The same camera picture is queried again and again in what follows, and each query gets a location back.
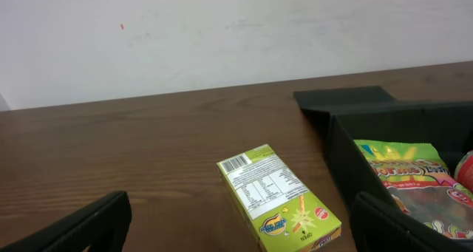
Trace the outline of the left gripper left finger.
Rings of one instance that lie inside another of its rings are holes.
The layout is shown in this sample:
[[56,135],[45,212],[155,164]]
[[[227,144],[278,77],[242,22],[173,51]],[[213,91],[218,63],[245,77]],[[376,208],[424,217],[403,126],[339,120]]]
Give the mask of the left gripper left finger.
[[2,251],[121,252],[132,221],[125,191],[113,191]]

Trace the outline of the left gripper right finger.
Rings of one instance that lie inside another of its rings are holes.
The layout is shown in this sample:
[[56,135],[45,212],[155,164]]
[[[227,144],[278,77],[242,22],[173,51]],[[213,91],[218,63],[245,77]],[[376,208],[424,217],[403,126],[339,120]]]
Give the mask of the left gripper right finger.
[[472,252],[472,241],[439,234],[367,192],[355,197],[350,228],[360,252]]

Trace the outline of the Haribo worms gummy bag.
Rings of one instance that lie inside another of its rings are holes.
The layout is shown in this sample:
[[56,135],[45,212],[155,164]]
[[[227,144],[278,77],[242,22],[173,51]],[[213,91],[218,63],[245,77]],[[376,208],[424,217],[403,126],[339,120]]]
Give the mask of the Haribo worms gummy bag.
[[400,210],[450,239],[472,238],[472,192],[430,143],[356,140]]

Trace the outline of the red Pringles can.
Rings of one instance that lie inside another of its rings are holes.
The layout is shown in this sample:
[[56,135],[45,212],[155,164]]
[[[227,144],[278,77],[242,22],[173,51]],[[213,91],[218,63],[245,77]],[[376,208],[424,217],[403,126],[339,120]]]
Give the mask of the red Pringles can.
[[469,151],[463,156],[457,164],[454,172],[454,179],[461,185],[467,188],[470,192],[473,191],[473,151]]

